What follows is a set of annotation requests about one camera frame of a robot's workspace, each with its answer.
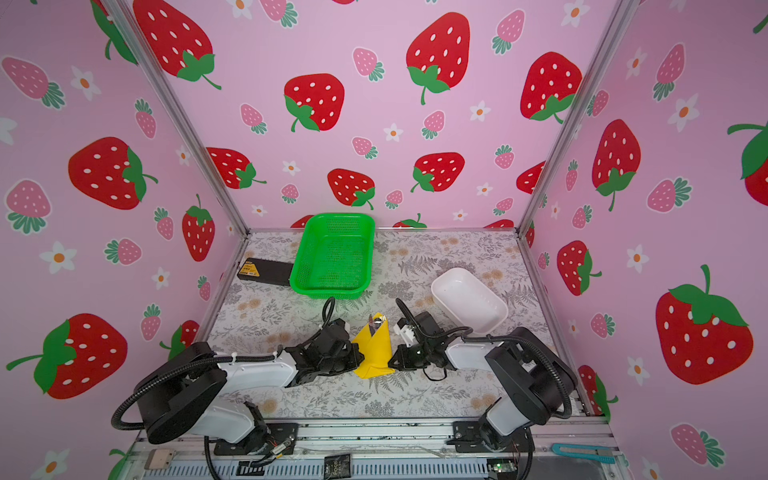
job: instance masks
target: red strawberry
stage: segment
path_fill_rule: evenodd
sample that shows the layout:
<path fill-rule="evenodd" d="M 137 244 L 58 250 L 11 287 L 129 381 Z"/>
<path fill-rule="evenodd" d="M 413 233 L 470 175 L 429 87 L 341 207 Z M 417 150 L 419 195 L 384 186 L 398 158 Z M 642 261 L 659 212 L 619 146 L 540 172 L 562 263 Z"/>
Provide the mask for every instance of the red strawberry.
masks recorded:
<path fill-rule="evenodd" d="M 368 175 L 336 168 L 328 172 L 328 185 L 333 196 L 341 204 L 347 207 L 362 207 L 368 204 L 373 210 L 371 199 L 376 195 L 376 185 Z"/>
<path fill-rule="evenodd" d="M 296 203 L 299 198 L 299 189 L 294 184 L 287 184 L 280 193 L 283 195 L 283 201 L 289 205 Z"/>
<path fill-rule="evenodd" d="M 592 273 L 592 255 L 580 240 L 570 242 L 560 249 L 557 264 L 565 286 L 575 296 L 587 291 L 591 276 L 603 275 L 602 272 Z"/>
<path fill-rule="evenodd" d="M 390 210 L 394 210 L 402 203 L 402 191 L 392 190 L 389 195 L 386 196 L 385 205 Z"/>
<path fill-rule="evenodd" d="M 578 162 L 576 160 L 571 160 L 571 163 L 568 164 L 568 173 L 565 174 L 565 190 L 568 190 L 569 192 L 574 189 L 574 186 L 576 185 L 576 179 L 578 178 Z"/>
<path fill-rule="evenodd" d="M 581 84 L 581 70 L 566 57 L 550 51 L 537 58 L 528 70 L 520 113 L 531 120 L 552 116 L 563 123 L 558 113 L 571 106 Z"/>
<path fill-rule="evenodd" d="M 5 196 L 5 205 L 11 209 L 6 217 L 11 227 L 24 235 L 44 229 L 47 224 L 43 218 L 51 214 L 51 202 L 33 180 L 20 180 Z"/>
<path fill-rule="evenodd" d="M 592 317 L 592 321 L 589 322 L 592 327 L 592 331 L 602 339 L 613 336 L 616 331 L 616 323 L 607 313 L 598 313 Z"/>
<path fill-rule="evenodd" d="M 426 228 L 426 224 L 420 223 L 422 219 L 422 215 L 419 214 L 419 216 L 416 218 L 416 220 L 408 219 L 408 220 L 401 220 L 398 223 L 395 223 L 392 225 L 392 228 Z"/>
<path fill-rule="evenodd" d="M 174 77 L 198 81 L 214 71 L 214 47 L 200 26 L 163 0 L 134 0 L 134 16 L 160 66 Z"/>
<path fill-rule="evenodd" d="M 538 256 L 538 267 L 542 270 L 546 270 L 549 266 L 549 253 L 543 252 Z"/>
<path fill-rule="evenodd" d="M 515 10 L 504 17 L 496 27 L 496 35 L 492 41 L 492 47 L 496 55 L 503 55 L 507 50 L 512 49 L 520 35 L 523 34 L 523 25 L 525 24 L 525 11 Z"/>
<path fill-rule="evenodd" d="M 600 90 L 598 94 L 593 95 L 592 99 L 589 101 L 589 105 L 587 105 L 587 115 L 590 117 L 597 117 L 600 112 L 603 111 L 606 105 L 608 105 L 608 92 L 605 90 Z"/>
<path fill-rule="evenodd" d="M 339 121 L 344 105 L 344 85 L 328 73 L 302 75 L 288 80 L 283 90 L 288 112 L 307 130 L 326 131 Z"/>
<path fill-rule="evenodd" d="M 616 192 L 627 188 L 637 173 L 640 158 L 640 143 L 627 124 L 623 120 L 608 124 L 594 156 L 592 184 L 603 197 L 613 196 L 609 212 L 614 209 Z"/>
<path fill-rule="evenodd" d="M 154 211 L 154 221 L 157 222 L 157 232 L 165 240 L 170 240 L 174 237 L 174 219 L 168 216 L 168 210 L 158 207 Z"/>
<path fill-rule="evenodd" d="M 368 77 L 370 81 L 379 81 L 384 78 L 384 66 L 372 51 L 355 48 L 355 51 L 352 52 L 352 60 L 355 62 L 357 73 L 363 77 Z"/>
<path fill-rule="evenodd" d="M 506 220 L 502 218 L 501 220 L 497 220 L 494 223 L 491 223 L 490 225 L 486 225 L 483 228 L 513 228 L 514 226 L 515 226 L 515 222 L 513 222 L 512 220 Z"/>
<path fill-rule="evenodd" d="M 666 214 L 672 207 L 682 207 L 690 199 L 691 190 L 693 187 L 688 183 L 688 179 L 678 177 L 672 182 L 667 178 L 648 195 L 648 208 Z"/>
<path fill-rule="evenodd" d="M 455 12 L 435 20 L 416 37 L 406 53 L 411 80 L 433 94 L 450 90 L 464 78 L 469 63 L 469 20 Z"/>
<path fill-rule="evenodd" d="M 656 329 L 670 371 L 700 385 L 739 368 L 752 355 L 752 333 L 739 310 L 710 295 L 710 268 L 702 265 L 706 290 L 680 285 L 656 305 Z"/>
<path fill-rule="evenodd" d="M 504 200 L 498 202 L 496 204 L 496 208 L 493 209 L 493 214 L 497 217 L 506 214 L 512 208 L 513 202 L 514 200 L 512 200 L 511 197 L 507 197 Z"/>
<path fill-rule="evenodd" d="M 37 65 L 18 58 L 3 57 L 2 68 L 16 88 L 32 100 L 39 100 L 46 107 L 56 110 L 65 105 L 64 94 L 58 84 L 49 82 L 48 76 Z"/>
<path fill-rule="evenodd" d="M 365 157 L 368 160 L 376 158 L 376 156 L 379 154 L 379 151 L 376 150 L 376 147 L 374 147 L 373 143 L 367 138 L 354 137 L 352 139 L 352 146 L 355 149 L 356 154 L 358 154 L 360 157 Z"/>
<path fill-rule="evenodd" d="M 512 162 L 515 161 L 515 154 L 512 153 L 512 147 L 509 145 L 502 145 L 496 149 L 496 159 L 494 163 L 498 165 L 502 170 L 507 170 L 512 166 Z"/>
<path fill-rule="evenodd" d="M 587 390 L 587 397 L 589 397 L 589 403 L 592 404 L 594 414 L 605 415 L 606 420 L 610 423 L 611 409 L 608 404 L 618 402 L 619 398 L 614 396 L 612 400 L 608 400 L 605 385 L 603 385 L 600 377 L 589 365 L 578 367 L 578 375 L 581 378 L 581 384 Z"/>
<path fill-rule="evenodd" d="M 280 22 L 283 28 L 293 28 L 299 23 L 299 12 L 293 9 L 293 3 L 286 0 L 259 0 L 266 16 L 273 22 Z"/>
<path fill-rule="evenodd" d="M 150 341 L 160 329 L 160 307 L 154 303 L 147 307 L 144 319 L 141 320 L 141 335 L 144 340 Z"/>
<path fill-rule="evenodd" d="M 240 118 L 243 119 L 243 123 L 250 127 L 250 130 L 257 135 L 266 133 L 266 123 L 264 123 L 264 117 L 256 108 L 251 107 L 248 104 L 242 104 L 240 106 Z"/>
<path fill-rule="evenodd" d="M 571 224 L 574 226 L 574 228 L 581 230 L 582 228 L 586 227 L 587 223 L 589 223 L 591 220 L 592 209 L 589 205 L 584 205 L 583 207 L 576 209 L 576 213 L 571 220 Z"/>
<path fill-rule="evenodd" d="M 152 109 L 149 108 L 149 104 L 144 101 L 143 98 L 136 100 L 136 123 L 139 124 L 139 128 L 144 132 L 144 136 L 147 138 L 154 138 L 154 133 L 157 131 L 157 122 L 152 116 Z"/>
<path fill-rule="evenodd" d="M 88 195 L 110 207 L 130 210 L 147 193 L 141 160 L 125 142 L 115 137 L 96 140 L 69 159 L 69 179 Z"/>
<path fill-rule="evenodd" d="M 200 291 L 200 298 L 206 302 L 210 300 L 210 282 L 203 275 L 197 279 L 197 289 Z"/>
<path fill-rule="evenodd" d="M 187 242 L 192 260 L 202 262 L 208 256 L 210 246 L 214 242 L 216 225 L 208 210 L 202 208 L 200 195 L 195 197 L 197 197 L 197 206 L 193 205 L 184 214 L 184 218 L 181 219 L 181 232 L 184 234 L 184 241 Z"/>
<path fill-rule="evenodd" d="M 188 346 L 192 345 L 194 337 L 197 335 L 197 329 L 199 328 L 200 325 L 197 325 L 197 322 L 194 320 L 187 320 L 174 332 L 174 336 L 170 339 L 170 346 L 165 346 L 163 342 L 160 342 L 161 347 L 170 350 L 170 352 L 168 352 L 169 360 L 179 353 L 182 353 Z"/>
<path fill-rule="evenodd" d="M 699 432 L 692 425 L 678 423 L 670 429 L 670 435 L 674 444 L 699 465 L 707 462 L 714 468 L 725 465 L 725 452 L 718 446 L 720 443 L 704 430 Z"/>
<path fill-rule="evenodd" d="M 544 162 L 521 173 L 517 181 L 518 190 L 524 191 L 527 194 L 533 194 L 533 189 L 536 188 L 542 170 L 544 170 Z"/>
<path fill-rule="evenodd" d="M 464 170 L 464 157 L 455 152 L 429 154 L 419 158 L 413 166 L 413 180 L 416 187 L 428 192 L 442 192 L 453 185 L 458 175 Z"/>
<path fill-rule="evenodd" d="M 122 58 L 125 58 L 134 65 L 138 65 L 136 57 L 134 57 L 133 52 L 128 48 L 128 45 L 123 39 L 123 35 L 120 34 L 118 27 L 114 25 L 112 17 L 107 13 L 107 9 L 104 8 L 101 0 L 91 0 L 91 9 L 93 10 L 98 27 L 109 37 L 109 40 L 107 40 L 107 47 L 104 49 L 104 56 L 107 57 L 107 60 L 111 60 L 111 58 L 109 58 L 109 48 L 114 42 L 114 48 Z"/>
<path fill-rule="evenodd" d="M 304 228 L 304 227 L 306 227 L 306 222 L 310 218 L 312 218 L 312 217 L 314 217 L 314 215 L 305 215 L 304 217 L 301 217 L 296 222 L 294 222 L 293 225 L 291 225 L 290 227 L 291 228 Z"/>
<path fill-rule="evenodd" d="M 667 57 L 659 65 L 654 85 L 654 98 L 662 101 L 674 90 L 674 81 L 680 78 L 685 68 L 685 45 L 678 43 L 672 47 Z"/>
<path fill-rule="evenodd" d="M 427 140 L 437 138 L 438 133 L 445 126 L 445 112 L 442 110 L 435 110 L 427 118 L 424 119 L 424 128 L 422 128 L 422 136 Z"/>
<path fill-rule="evenodd" d="M 107 260 L 117 265 L 131 265 L 141 258 L 141 248 L 130 238 L 124 238 L 118 243 L 112 240 L 107 243 L 107 249 L 104 251 Z"/>
<path fill-rule="evenodd" d="M 80 313 L 54 328 L 43 342 L 41 355 L 10 362 L 40 359 L 35 382 L 54 399 L 70 399 L 115 373 L 125 361 L 128 344 L 112 325 L 90 313 Z"/>
<path fill-rule="evenodd" d="M 525 232 L 525 239 L 528 241 L 528 248 L 533 247 L 533 239 L 536 237 L 536 229 L 533 225 L 533 220 L 531 220 L 531 227 L 528 228 L 528 231 Z"/>
<path fill-rule="evenodd" d="M 763 205 L 768 205 L 768 124 L 737 124 L 728 127 L 728 134 L 740 130 L 759 130 L 741 154 L 741 178 L 747 193 Z"/>
<path fill-rule="evenodd" d="M 248 157 L 239 151 L 229 148 L 206 147 L 210 159 L 214 161 L 216 169 L 221 175 L 224 184 L 234 190 L 250 187 L 253 182 L 265 184 L 265 180 L 256 180 L 256 168 L 250 163 Z"/>

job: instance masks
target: pink wall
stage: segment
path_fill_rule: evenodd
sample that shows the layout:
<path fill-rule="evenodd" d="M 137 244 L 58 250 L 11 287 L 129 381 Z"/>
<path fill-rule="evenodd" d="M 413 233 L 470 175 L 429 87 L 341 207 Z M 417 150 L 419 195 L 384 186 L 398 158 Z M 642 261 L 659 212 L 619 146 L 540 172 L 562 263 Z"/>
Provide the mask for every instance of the pink wall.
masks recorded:
<path fill-rule="evenodd" d="M 122 58 L 132 58 L 123 45 L 109 45 L 107 59 L 107 44 L 86 1 L 13 2 L 0 19 L 0 190 L 11 220 L 0 228 L 2 365 L 45 354 L 2 371 L 3 478 L 41 478 L 46 468 L 62 478 L 107 478 L 122 458 L 110 450 L 125 452 L 135 437 L 112 429 L 111 413 L 167 360 L 160 341 L 172 346 L 182 323 L 202 320 L 210 301 L 200 295 L 198 278 L 207 277 L 213 296 L 237 244 L 194 161 L 180 163 L 182 140 L 144 74 Z M 61 96 L 63 107 L 53 108 L 50 100 Z M 146 130 L 136 117 L 140 98 L 152 110 L 140 116 Z M 106 137 L 116 139 L 83 150 Z M 131 173 L 124 169 L 126 145 L 158 180 L 144 177 L 140 203 L 142 177 L 131 176 L 135 160 Z M 215 224 L 210 252 L 199 262 L 182 238 L 195 194 Z M 160 229 L 158 207 L 170 218 Z M 123 239 L 141 256 L 136 260 L 124 241 L 113 263 L 104 251 Z M 144 315 L 152 305 L 159 314 Z"/>
<path fill-rule="evenodd" d="M 225 161 L 226 153 L 233 155 L 229 158 L 247 159 L 255 167 L 256 181 L 266 181 L 242 184 L 230 172 L 233 162 L 220 169 L 224 180 L 232 181 L 230 193 L 255 228 L 290 227 L 323 211 L 371 214 L 381 227 L 418 220 L 419 215 L 429 227 L 518 222 L 531 190 L 518 188 L 518 178 L 522 185 L 532 178 L 528 174 L 538 175 L 537 166 L 560 127 L 548 114 L 543 121 L 524 117 L 521 103 L 530 117 L 551 96 L 564 100 L 575 91 L 577 70 L 587 68 L 614 7 L 614 0 L 590 0 L 587 5 L 582 0 L 512 5 L 469 0 L 170 3 L 173 7 L 136 0 L 134 13 L 203 142 L 229 150 L 214 152 L 216 159 Z M 265 10 L 265 3 L 285 9 Z M 512 12 L 517 13 L 502 22 Z M 440 18 L 433 28 L 435 40 L 431 34 L 419 37 Z M 191 62 L 181 55 L 186 49 L 194 56 Z M 534 86 L 539 88 L 534 93 L 526 76 L 548 52 L 559 55 L 547 55 L 533 68 Z M 201 61 L 211 54 L 215 57 Z M 181 72 L 180 62 L 186 66 Z M 381 78 L 380 69 L 374 71 L 379 62 Z M 551 66 L 558 63 L 560 69 L 554 71 Z M 440 68 L 436 80 L 419 71 L 429 65 Z M 420 101 L 424 87 L 414 83 L 408 66 L 415 67 L 416 81 L 429 87 L 424 105 Z M 323 75 L 296 79 L 314 74 Z M 303 93 L 327 85 L 333 89 Z M 309 105 L 304 122 L 296 122 L 286 108 L 286 91 L 296 115 L 302 116 L 300 108 Z M 245 117 L 243 104 L 247 104 Z M 567 106 L 554 97 L 551 104 L 549 111 Z M 480 110 L 484 114 L 478 118 Z M 427 140 L 428 131 L 422 136 L 427 127 L 437 137 Z M 497 154 L 502 145 L 512 149 L 514 160 L 505 150 Z M 371 147 L 376 155 L 366 157 Z M 430 162 L 429 168 L 422 171 L 446 170 L 432 182 L 421 179 L 435 192 L 423 190 L 413 177 L 416 161 L 427 155 L 422 161 Z M 440 167 L 442 161 L 454 163 L 445 169 Z M 460 164 L 464 167 L 457 170 L 459 174 L 451 175 Z M 331 185 L 328 176 L 335 169 L 352 173 L 335 172 Z M 253 178 L 252 173 L 243 176 Z M 332 190 L 338 180 L 340 185 Z M 375 185 L 372 197 L 366 185 Z M 355 186 L 366 189 L 360 207 L 348 206 L 360 199 L 346 189 Z M 492 190 L 486 196 L 482 191 L 487 187 Z M 390 195 L 396 191 L 402 195 Z M 399 207 L 389 209 L 387 202 Z"/>
<path fill-rule="evenodd" d="M 601 82 L 607 104 L 599 95 L 583 117 L 535 218 L 558 320 L 635 478 L 765 477 L 768 147 L 765 130 L 728 130 L 766 122 L 768 31 L 753 32 L 766 13 L 752 1 L 641 5 Z M 586 290 L 585 249 L 601 272 Z"/>

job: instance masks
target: yellow napkin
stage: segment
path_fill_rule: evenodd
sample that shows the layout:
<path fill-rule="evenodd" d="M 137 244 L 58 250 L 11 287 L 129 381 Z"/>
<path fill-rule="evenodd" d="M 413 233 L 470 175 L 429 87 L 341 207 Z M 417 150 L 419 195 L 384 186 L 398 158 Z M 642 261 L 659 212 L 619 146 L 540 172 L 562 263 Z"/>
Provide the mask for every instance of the yellow napkin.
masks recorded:
<path fill-rule="evenodd" d="M 366 324 L 352 341 L 359 345 L 360 352 L 366 356 L 366 359 L 355 370 L 355 373 L 361 379 L 371 379 L 375 376 L 389 375 L 395 372 L 394 369 L 390 369 L 387 366 L 387 363 L 392 358 L 389 323 L 381 313 L 377 313 L 373 318 L 384 319 L 379 329 L 373 334 L 373 337 L 371 337 L 371 330 L 368 328 L 368 324 Z"/>

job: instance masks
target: green plastic basket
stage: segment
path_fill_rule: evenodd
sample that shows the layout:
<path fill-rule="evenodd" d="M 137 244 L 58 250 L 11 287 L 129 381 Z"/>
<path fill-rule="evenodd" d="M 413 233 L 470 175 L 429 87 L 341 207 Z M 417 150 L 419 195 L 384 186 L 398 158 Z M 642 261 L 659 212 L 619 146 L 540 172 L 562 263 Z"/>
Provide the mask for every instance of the green plastic basket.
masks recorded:
<path fill-rule="evenodd" d="M 293 291 L 311 298 L 355 299 L 371 283 L 376 223 L 363 214 L 310 218 L 290 274 Z"/>

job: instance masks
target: white bowl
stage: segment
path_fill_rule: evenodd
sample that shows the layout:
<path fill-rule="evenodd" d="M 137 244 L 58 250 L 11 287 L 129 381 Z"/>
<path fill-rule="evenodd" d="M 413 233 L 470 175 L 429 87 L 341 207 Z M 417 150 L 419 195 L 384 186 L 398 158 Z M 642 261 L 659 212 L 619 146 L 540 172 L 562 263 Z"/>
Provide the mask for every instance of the white bowl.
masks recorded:
<path fill-rule="evenodd" d="M 449 319 L 480 335 L 490 333 L 509 314 L 507 303 L 463 268 L 451 268 L 437 277 L 432 296 Z"/>

